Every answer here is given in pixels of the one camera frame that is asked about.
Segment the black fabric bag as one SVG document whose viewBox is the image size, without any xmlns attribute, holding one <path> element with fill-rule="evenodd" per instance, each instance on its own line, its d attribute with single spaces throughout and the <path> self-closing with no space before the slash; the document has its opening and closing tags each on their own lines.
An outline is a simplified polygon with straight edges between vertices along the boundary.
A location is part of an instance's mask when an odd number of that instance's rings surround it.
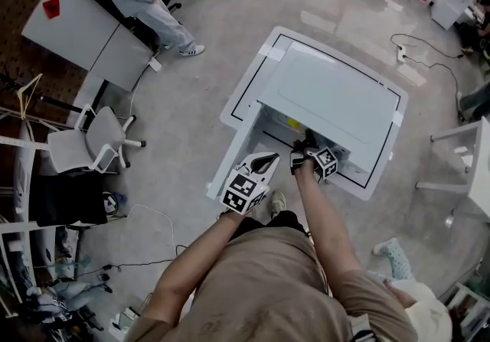
<svg viewBox="0 0 490 342">
<path fill-rule="evenodd" d="M 29 217 L 38 226 L 107 222 L 102 175 L 36 176 L 31 180 Z"/>
</svg>

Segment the white office chair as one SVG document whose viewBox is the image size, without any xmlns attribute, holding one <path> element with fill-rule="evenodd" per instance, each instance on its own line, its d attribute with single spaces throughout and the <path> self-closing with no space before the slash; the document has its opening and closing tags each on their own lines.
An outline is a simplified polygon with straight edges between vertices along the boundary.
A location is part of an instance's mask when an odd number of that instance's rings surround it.
<svg viewBox="0 0 490 342">
<path fill-rule="evenodd" d="M 70 171 L 108 172 L 114 159 L 118 159 L 122 168 L 130 163 L 123 156 L 125 146 L 144 148 L 145 141 L 134 141 L 127 138 L 126 130 L 136 121 L 131 115 L 121 123 L 112 108 L 105 106 L 94 113 L 86 131 L 80 128 L 83 116 L 92 112 L 90 105 L 85 105 L 72 129 L 52 132 L 47 136 L 47 146 L 54 170 L 58 174 Z"/>
</svg>

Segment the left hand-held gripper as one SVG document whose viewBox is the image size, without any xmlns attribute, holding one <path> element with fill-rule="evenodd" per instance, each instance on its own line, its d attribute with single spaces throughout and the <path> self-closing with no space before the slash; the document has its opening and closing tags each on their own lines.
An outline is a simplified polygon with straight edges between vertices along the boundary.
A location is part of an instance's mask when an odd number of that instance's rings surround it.
<svg viewBox="0 0 490 342">
<path fill-rule="evenodd" d="M 245 157 L 228 175 L 220 203 L 228 210 L 245 215 L 269 193 L 280 162 L 278 153 L 258 152 Z"/>
</svg>

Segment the person's right hand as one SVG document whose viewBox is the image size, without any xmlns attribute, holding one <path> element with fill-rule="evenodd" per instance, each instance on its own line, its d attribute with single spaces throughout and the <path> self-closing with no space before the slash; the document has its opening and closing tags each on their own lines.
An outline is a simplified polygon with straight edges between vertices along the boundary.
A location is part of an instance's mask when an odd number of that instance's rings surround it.
<svg viewBox="0 0 490 342">
<path fill-rule="evenodd" d="M 315 171 L 316 160 L 311 155 L 305 154 L 303 151 L 292 151 L 289 164 L 291 175 L 294 175 L 296 170 L 300 169 L 305 163 L 311 167 L 312 171 Z"/>
</svg>

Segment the white square table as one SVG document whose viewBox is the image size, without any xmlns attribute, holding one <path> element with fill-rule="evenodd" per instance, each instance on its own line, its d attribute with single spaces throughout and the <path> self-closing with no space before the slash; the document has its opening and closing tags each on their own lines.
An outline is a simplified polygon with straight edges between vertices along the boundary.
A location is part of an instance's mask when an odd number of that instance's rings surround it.
<svg viewBox="0 0 490 342">
<path fill-rule="evenodd" d="M 467 170 L 468 180 L 465 184 L 437 184 L 418 181 L 417 190 L 441 191 L 465 195 L 477 208 L 478 213 L 457 212 L 453 209 L 446 221 L 452 224 L 455 217 L 465 217 L 490 223 L 490 122 L 482 117 L 477 122 L 432 134 L 431 142 L 455 138 L 466 133 L 475 133 L 475 149 L 472 164 Z"/>
</svg>

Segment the grey clothes pile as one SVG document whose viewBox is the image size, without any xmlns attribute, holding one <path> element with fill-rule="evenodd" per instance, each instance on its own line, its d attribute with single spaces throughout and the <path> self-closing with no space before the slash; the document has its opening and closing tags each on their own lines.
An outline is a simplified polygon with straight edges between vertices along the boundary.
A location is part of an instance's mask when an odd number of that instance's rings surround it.
<svg viewBox="0 0 490 342">
<path fill-rule="evenodd" d="M 87 305 L 104 293 L 112 293 L 104 282 L 59 282 L 48 287 L 31 287 L 21 306 L 21 315 L 51 329 L 68 329 L 87 324 L 90 328 L 104 328 Z"/>
</svg>

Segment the person's tan shirt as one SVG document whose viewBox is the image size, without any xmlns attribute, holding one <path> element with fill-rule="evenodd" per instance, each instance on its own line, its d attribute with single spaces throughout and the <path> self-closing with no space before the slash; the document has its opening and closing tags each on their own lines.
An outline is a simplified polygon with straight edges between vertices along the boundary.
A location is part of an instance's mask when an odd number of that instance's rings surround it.
<svg viewBox="0 0 490 342">
<path fill-rule="evenodd" d="M 377 279 L 351 270 L 330 296 L 304 234 L 260 228 L 226 245 L 177 325 L 140 317 L 125 342 L 351 342 L 356 318 L 380 342 L 417 342 L 402 305 Z"/>
</svg>

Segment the white shelf rack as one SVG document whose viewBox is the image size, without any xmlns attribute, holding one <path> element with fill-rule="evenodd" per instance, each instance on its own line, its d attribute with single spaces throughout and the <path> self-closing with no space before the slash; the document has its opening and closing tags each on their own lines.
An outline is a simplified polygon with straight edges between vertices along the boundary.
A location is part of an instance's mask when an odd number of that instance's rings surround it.
<svg viewBox="0 0 490 342">
<path fill-rule="evenodd" d="M 45 143 L 34 140 L 31 123 L 23 120 L 17 137 L 0 135 L 0 159 L 3 151 L 13 154 L 12 183 L 0 184 L 0 260 L 5 270 L 7 291 L 13 300 L 23 304 L 25 291 L 37 285 L 31 253 L 31 233 L 41 231 L 53 236 L 55 226 L 39 226 L 30 217 L 31 182 L 34 160 Z"/>
</svg>

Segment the person's white sneaker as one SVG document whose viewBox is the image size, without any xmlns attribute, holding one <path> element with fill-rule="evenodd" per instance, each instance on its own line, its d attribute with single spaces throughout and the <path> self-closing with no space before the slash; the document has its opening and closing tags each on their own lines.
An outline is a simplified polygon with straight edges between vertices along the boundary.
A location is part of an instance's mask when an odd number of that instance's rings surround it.
<svg viewBox="0 0 490 342">
<path fill-rule="evenodd" d="M 284 193 L 280 190 L 274 190 L 271 193 L 269 203 L 268 203 L 268 208 L 267 208 L 271 219 L 273 220 L 285 209 L 286 209 L 286 197 Z"/>
</svg>

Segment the person's right forearm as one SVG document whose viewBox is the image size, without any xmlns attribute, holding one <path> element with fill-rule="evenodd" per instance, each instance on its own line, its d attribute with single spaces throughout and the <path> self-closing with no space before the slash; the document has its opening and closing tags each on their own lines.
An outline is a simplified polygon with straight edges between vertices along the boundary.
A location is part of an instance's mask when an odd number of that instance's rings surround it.
<svg viewBox="0 0 490 342">
<path fill-rule="evenodd" d="M 315 252 L 330 284 L 361 264 L 343 218 L 322 193 L 314 171 L 305 163 L 294 174 Z"/>
</svg>

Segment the white cabinet with red diamond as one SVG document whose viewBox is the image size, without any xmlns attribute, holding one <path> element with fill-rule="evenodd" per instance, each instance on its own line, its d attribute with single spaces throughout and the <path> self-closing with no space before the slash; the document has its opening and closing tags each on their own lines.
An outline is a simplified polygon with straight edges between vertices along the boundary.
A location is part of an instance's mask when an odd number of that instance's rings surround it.
<svg viewBox="0 0 490 342">
<path fill-rule="evenodd" d="M 40 0 L 21 35 L 126 91 L 153 57 L 95 0 Z"/>
</svg>

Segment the person's black trousers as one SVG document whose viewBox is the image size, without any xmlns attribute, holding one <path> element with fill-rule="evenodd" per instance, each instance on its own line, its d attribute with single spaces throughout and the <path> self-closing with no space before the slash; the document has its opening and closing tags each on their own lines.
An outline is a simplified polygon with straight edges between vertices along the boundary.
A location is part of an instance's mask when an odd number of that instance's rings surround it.
<svg viewBox="0 0 490 342">
<path fill-rule="evenodd" d="M 305 231 L 303 225 L 298 221 L 296 214 L 293 213 L 291 210 L 283 210 L 280 211 L 267 224 L 263 224 L 252 217 L 245 217 L 241 221 L 240 225 L 238 226 L 237 230 L 234 232 L 230 240 L 236 239 L 237 237 L 242 236 L 243 234 L 251 232 L 253 230 L 273 227 L 288 227 L 294 230 L 298 230 L 305 236 L 309 236 L 308 233 Z"/>
</svg>

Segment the person's left forearm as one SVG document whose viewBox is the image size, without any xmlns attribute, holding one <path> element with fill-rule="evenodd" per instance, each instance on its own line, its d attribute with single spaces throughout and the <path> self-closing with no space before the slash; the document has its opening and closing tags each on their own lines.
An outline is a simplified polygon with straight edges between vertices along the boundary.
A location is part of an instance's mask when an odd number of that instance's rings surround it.
<svg viewBox="0 0 490 342">
<path fill-rule="evenodd" d="M 142 315 L 174 326 L 191 293 L 209 272 L 244 216 L 221 215 L 163 272 Z"/>
</svg>

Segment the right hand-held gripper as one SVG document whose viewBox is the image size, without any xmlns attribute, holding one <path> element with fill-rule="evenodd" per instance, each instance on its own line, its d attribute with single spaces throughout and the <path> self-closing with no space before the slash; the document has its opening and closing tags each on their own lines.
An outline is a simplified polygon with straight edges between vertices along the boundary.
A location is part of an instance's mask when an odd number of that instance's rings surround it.
<svg viewBox="0 0 490 342">
<path fill-rule="evenodd" d="M 296 140 L 293 146 L 293 170 L 300 168 L 307 159 L 314 161 L 314 172 L 323 180 L 338 170 L 338 159 L 323 142 L 318 142 L 311 129 L 305 130 L 305 138 Z"/>
</svg>

